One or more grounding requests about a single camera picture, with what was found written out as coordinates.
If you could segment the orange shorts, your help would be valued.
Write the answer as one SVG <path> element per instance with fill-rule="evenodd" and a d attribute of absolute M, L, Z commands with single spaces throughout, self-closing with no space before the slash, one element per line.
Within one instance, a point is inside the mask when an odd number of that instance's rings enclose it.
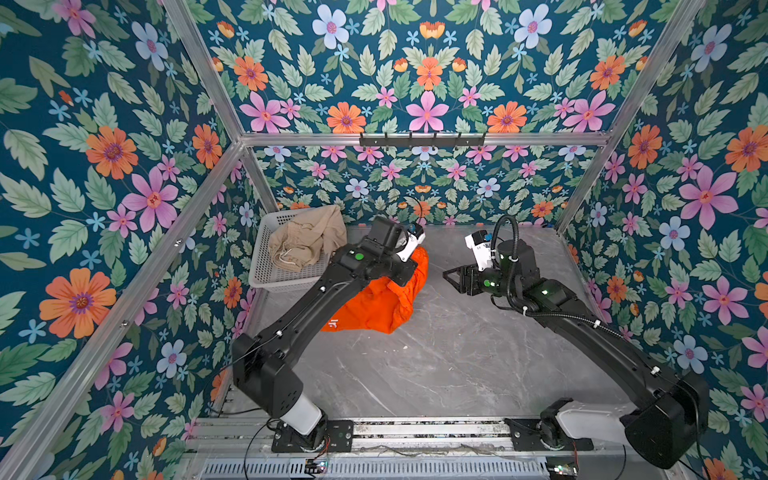
<path fill-rule="evenodd" d="M 407 323 L 429 273 L 429 256 L 424 247 L 417 247 L 412 259 L 417 268 L 404 287 L 388 278 L 372 281 L 332 316 L 322 332 L 368 330 L 392 334 Z"/>

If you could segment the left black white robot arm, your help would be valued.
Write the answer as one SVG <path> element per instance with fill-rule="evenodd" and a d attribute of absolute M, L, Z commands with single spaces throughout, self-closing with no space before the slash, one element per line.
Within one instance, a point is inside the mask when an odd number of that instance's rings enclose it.
<path fill-rule="evenodd" d="M 366 236 L 333 253 L 323 274 L 284 315 L 255 338 L 243 335 L 233 342 L 234 386 L 315 449 L 325 436 L 327 415 L 303 393 L 293 366 L 333 314 L 372 281 L 387 278 L 404 287 L 417 268 L 412 254 L 424 239 L 418 224 L 375 218 Z"/>

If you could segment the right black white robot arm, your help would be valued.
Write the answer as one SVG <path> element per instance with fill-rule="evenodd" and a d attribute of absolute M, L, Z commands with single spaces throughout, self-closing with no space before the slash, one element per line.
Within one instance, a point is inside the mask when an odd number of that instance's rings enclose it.
<path fill-rule="evenodd" d="M 563 397 L 540 414 L 542 444 L 562 449 L 573 440 L 600 440 L 632 448 L 645 461 L 669 469 L 700 444 L 708 426 L 709 387 L 690 367 L 655 361 L 605 325 L 562 282 L 544 278 L 533 249 L 522 240 L 466 239 L 474 263 L 444 272 L 459 293 L 489 295 L 577 347 L 627 395 L 625 404 L 589 404 Z"/>

